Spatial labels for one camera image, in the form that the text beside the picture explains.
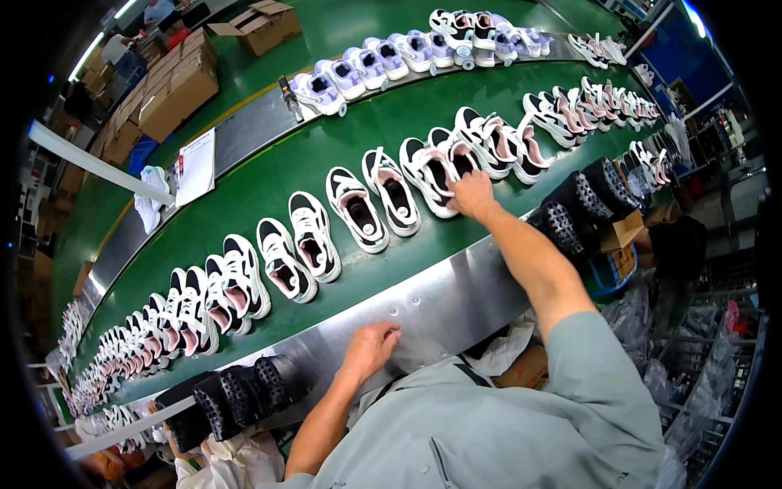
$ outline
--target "gray shirt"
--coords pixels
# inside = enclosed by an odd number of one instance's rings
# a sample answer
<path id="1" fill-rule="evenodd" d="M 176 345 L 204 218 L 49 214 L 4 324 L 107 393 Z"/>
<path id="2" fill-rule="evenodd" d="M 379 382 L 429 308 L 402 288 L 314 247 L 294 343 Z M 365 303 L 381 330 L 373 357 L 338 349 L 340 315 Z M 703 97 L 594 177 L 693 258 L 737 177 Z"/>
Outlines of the gray shirt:
<path id="1" fill-rule="evenodd" d="M 480 387 L 458 359 L 410 374 L 316 476 L 258 489 L 653 488 L 665 453 L 658 409 L 603 317 L 563 319 L 547 354 L 545 391 Z"/>

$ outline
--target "hand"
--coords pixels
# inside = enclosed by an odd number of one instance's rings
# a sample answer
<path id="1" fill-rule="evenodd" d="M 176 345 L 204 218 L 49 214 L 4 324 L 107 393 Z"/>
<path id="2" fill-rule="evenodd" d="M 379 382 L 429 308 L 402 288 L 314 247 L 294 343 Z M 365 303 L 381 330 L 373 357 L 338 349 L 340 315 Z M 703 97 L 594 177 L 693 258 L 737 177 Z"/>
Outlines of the hand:
<path id="1" fill-rule="evenodd" d="M 448 185 L 454 197 L 448 201 L 448 208 L 458 210 L 465 216 L 484 222 L 488 213 L 497 205 L 491 187 L 489 174 L 485 171 L 465 173 L 461 180 Z"/>
<path id="2" fill-rule="evenodd" d="M 360 386 L 391 358 L 391 352 L 402 333 L 391 321 L 373 322 L 353 332 L 342 368 L 337 372 L 358 382 Z"/>

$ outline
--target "checklist paper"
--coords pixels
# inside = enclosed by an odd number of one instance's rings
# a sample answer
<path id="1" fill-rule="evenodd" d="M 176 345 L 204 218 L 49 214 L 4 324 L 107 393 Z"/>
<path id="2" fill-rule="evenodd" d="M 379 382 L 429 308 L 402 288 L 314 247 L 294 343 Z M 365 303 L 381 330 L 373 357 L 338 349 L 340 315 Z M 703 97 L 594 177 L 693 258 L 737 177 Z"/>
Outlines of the checklist paper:
<path id="1" fill-rule="evenodd" d="M 175 173 L 177 207 L 214 189 L 214 128 L 179 150 Z"/>

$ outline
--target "white pipe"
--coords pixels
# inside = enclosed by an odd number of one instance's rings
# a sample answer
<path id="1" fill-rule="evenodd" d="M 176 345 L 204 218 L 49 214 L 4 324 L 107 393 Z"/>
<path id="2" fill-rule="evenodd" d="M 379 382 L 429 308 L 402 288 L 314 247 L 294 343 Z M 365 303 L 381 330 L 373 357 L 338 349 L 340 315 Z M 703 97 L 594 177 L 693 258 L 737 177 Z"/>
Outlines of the white pipe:
<path id="1" fill-rule="evenodd" d="M 671 2 L 671 3 L 670 3 L 670 4 L 669 4 L 669 5 L 668 5 L 668 6 L 665 8 L 665 10 L 663 10 L 663 11 L 662 11 L 662 13 L 660 14 L 660 17 L 658 17 L 658 18 L 657 18 L 657 20 L 655 20 L 655 22 L 654 22 L 654 23 L 651 25 L 651 27 L 649 27 L 649 29 L 648 29 L 646 32 L 644 32 L 644 35 L 642 35 L 642 36 L 640 37 L 640 39 L 638 39 L 638 41 L 636 41 L 636 43 L 633 45 L 633 47 L 632 47 L 632 48 L 630 48 L 630 49 L 628 49 L 628 50 L 627 50 L 627 52 L 625 53 L 625 59 L 628 59 L 628 58 L 630 58 L 630 55 L 632 55 L 632 54 L 635 52 L 635 50 L 636 50 L 636 49 L 638 49 L 638 46 L 640 46 L 642 42 L 646 41 L 646 38 L 648 38 L 649 36 L 651 36 L 651 33 L 652 33 L 652 32 L 654 32 L 654 31 L 655 31 L 655 29 L 657 28 L 657 26 L 658 26 L 658 25 L 660 25 L 660 23 L 662 22 L 662 20 L 663 20 L 663 19 L 665 19 L 665 16 L 667 16 L 667 15 L 668 15 L 668 13 L 669 13 L 671 10 L 673 10 L 673 7 L 674 7 L 674 6 L 676 6 L 676 4 L 675 4 L 674 2 Z"/>
<path id="2" fill-rule="evenodd" d="M 167 408 L 163 408 L 158 412 L 147 416 L 146 418 L 141 418 L 138 421 L 134 421 L 129 425 L 119 428 L 118 430 L 109 431 L 105 435 L 101 435 L 90 441 L 85 441 L 84 443 L 74 445 L 73 447 L 68 447 L 65 449 L 65 452 L 72 460 L 76 460 L 85 455 L 90 455 L 101 450 L 106 450 L 111 445 L 125 441 L 128 438 L 141 433 L 147 428 L 151 428 L 157 423 L 165 421 L 171 416 L 179 414 L 180 412 L 183 412 L 185 409 L 194 405 L 196 405 L 195 398 L 193 398 L 193 396 L 187 396 L 185 399 L 182 399 L 179 402 L 175 402 Z"/>
<path id="3" fill-rule="evenodd" d="M 138 178 L 131 177 L 119 168 L 115 168 L 105 161 L 99 160 L 83 149 L 60 138 L 37 120 L 33 120 L 33 124 L 30 126 L 30 131 L 27 133 L 27 136 L 52 153 L 65 158 L 76 166 L 82 167 L 86 171 L 96 174 L 100 178 L 104 178 L 115 185 L 119 185 L 131 192 L 141 194 L 144 197 L 149 197 L 150 199 L 156 200 L 167 206 L 174 204 L 174 196 L 171 194 L 161 192 L 155 187 L 145 184 Z"/>
<path id="4" fill-rule="evenodd" d="M 732 87 L 733 87 L 733 82 L 731 81 L 729 84 L 725 85 L 725 88 L 723 88 L 722 90 L 720 90 L 719 92 L 717 92 L 716 94 L 714 94 L 714 96 L 713 96 L 712 98 L 710 98 L 709 100 L 706 100 L 706 101 L 705 101 L 705 102 L 703 102 L 703 103 L 702 103 L 702 104 L 701 104 L 701 105 L 700 105 L 700 106 L 699 106 L 697 109 L 693 110 L 692 112 L 690 112 L 689 114 L 687 114 L 686 116 L 684 116 L 684 118 L 682 118 L 682 122 L 686 121 L 686 120 L 687 120 L 687 119 L 689 119 L 690 117 L 694 116 L 696 113 L 698 113 L 698 112 L 700 112 L 701 110 L 703 110 L 703 109 L 705 109 L 706 107 L 708 107 L 708 106 L 709 106 L 709 105 L 710 105 L 712 102 L 714 102 L 715 100 L 717 100 L 719 97 L 721 97 L 721 96 L 722 96 L 722 94 L 723 94 L 723 93 L 727 92 L 727 91 L 728 91 L 728 90 L 730 90 Z"/>

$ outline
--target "lavender sneaker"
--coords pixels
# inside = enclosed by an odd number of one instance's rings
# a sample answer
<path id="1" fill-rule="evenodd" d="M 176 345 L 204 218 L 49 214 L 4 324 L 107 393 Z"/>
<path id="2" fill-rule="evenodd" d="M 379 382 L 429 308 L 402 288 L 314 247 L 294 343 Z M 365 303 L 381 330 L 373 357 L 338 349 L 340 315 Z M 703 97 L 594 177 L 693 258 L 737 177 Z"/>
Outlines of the lavender sneaker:
<path id="1" fill-rule="evenodd" d="M 396 46 L 402 59 L 411 70 L 423 73 L 432 69 L 432 50 L 426 45 L 422 36 L 394 33 L 389 36 L 389 41 Z"/>
<path id="2" fill-rule="evenodd" d="M 348 48 L 343 57 L 348 63 L 352 64 L 358 71 L 359 78 L 364 86 L 370 90 L 386 90 L 389 86 L 389 79 L 380 58 L 371 49 Z"/>
<path id="3" fill-rule="evenodd" d="M 315 73 L 331 79 L 337 91 L 347 100 L 353 100 L 367 91 L 356 68 L 342 58 L 336 61 L 321 59 L 315 63 Z"/>
<path id="4" fill-rule="evenodd" d="M 296 97 L 308 103 L 327 116 L 339 113 L 345 115 L 347 105 L 334 83 L 322 74 L 299 73 L 291 80 L 291 89 Z"/>
<path id="5" fill-rule="evenodd" d="M 364 39 L 364 49 L 371 49 L 380 58 L 380 63 L 382 63 L 383 70 L 386 71 L 389 80 L 399 80 L 410 73 L 410 69 L 392 42 L 379 38 L 366 38 Z"/>

